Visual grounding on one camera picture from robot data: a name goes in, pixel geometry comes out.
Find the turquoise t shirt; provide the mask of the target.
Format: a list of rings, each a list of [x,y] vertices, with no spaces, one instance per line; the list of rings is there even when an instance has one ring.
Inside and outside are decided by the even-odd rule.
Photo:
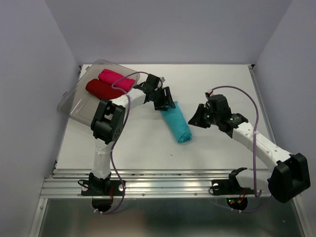
[[[171,133],[178,143],[185,143],[192,140],[192,133],[186,122],[183,113],[175,101],[175,108],[168,107],[167,111],[161,111],[161,115],[168,125]]]

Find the clear plastic bin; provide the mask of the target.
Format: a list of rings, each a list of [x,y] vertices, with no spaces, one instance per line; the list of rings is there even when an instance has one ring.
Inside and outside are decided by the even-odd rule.
[[[123,76],[135,72],[133,69],[103,59],[95,61],[88,68],[83,67],[81,78],[64,95],[64,98],[57,107],[58,112],[84,125],[90,126],[100,100],[89,93],[85,87],[91,80],[97,79],[104,69],[114,71]]]

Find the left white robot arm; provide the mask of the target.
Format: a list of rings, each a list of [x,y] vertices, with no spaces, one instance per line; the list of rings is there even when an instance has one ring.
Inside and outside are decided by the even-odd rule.
[[[129,91],[116,86],[127,78],[128,76],[125,76],[112,84],[112,88],[123,92],[123,95],[116,99],[101,100],[90,126],[95,138],[95,157],[88,180],[89,186],[93,184],[93,189],[100,195],[109,191],[112,152],[130,111],[148,102],[153,102],[156,111],[167,111],[176,107],[170,88],[163,86],[164,78],[147,74],[144,82],[135,85]]]

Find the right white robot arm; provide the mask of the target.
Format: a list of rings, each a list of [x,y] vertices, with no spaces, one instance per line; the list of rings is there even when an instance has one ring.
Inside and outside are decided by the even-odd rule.
[[[255,131],[248,119],[233,114],[226,97],[206,93],[207,102],[199,104],[189,124],[201,128],[214,125],[230,138],[249,149],[267,170],[241,167],[227,179],[214,180],[209,192],[215,196],[237,195],[242,191],[269,192],[277,201],[286,203],[311,186],[308,161],[301,153],[286,151]]]

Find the pink rolled shirt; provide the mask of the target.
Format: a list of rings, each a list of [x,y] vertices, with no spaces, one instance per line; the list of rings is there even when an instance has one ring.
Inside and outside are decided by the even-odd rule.
[[[98,75],[99,80],[112,85],[114,83],[114,87],[121,88],[125,91],[129,91],[130,88],[134,85],[135,80],[131,78],[123,78],[123,75],[108,70],[104,69],[99,75]]]

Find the dark red rolled shirt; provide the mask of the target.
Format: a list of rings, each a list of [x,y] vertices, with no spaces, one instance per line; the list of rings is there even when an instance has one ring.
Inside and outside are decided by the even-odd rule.
[[[113,89],[110,84],[99,79],[93,79],[88,82],[85,89],[99,100],[112,100],[124,95],[124,92]]]

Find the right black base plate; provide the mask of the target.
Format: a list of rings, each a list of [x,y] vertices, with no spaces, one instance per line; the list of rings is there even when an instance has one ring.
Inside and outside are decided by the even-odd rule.
[[[248,171],[247,168],[242,167],[233,170],[227,179],[215,179],[212,180],[212,185],[209,188],[209,193],[214,196],[221,195],[239,195],[246,191],[246,194],[254,194],[254,191],[249,187],[241,187],[237,181],[237,176],[243,171]]]

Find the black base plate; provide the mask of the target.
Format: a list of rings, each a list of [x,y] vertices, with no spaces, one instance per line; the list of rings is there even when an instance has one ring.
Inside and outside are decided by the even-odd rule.
[[[89,180],[78,180],[81,186],[81,195],[84,197],[121,197],[123,188],[120,180],[106,180],[103,184],[97,185]]]
[[[249,187],[241,187],[237,181],[237,176],[243,171],[248,171],[247,168],[242,167],[233,170],[227,179],[215,179],[212,180],[212,185],[209,188],[209,193],[214,196],[221,195],[239,195],[246,191],[246,194],[254,194],[254,191]]]

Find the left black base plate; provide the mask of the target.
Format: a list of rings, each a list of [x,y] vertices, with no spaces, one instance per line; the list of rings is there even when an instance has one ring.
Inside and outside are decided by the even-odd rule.
[[[81,186],[81,195],[84,197],[121,197],[123,188],[120,180],[106,180],[103,184],[97,185],[89,180],[78,180]]]

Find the aluminium mounting rail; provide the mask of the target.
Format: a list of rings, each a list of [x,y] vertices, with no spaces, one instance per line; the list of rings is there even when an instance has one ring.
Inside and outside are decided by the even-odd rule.
[[[81,198],[79,179],[88,169],[55,169],[43,182],[41,198]],[[214,180],[227,179],[229,169],[119,170],[126,181],[125,198],[212,198]]]

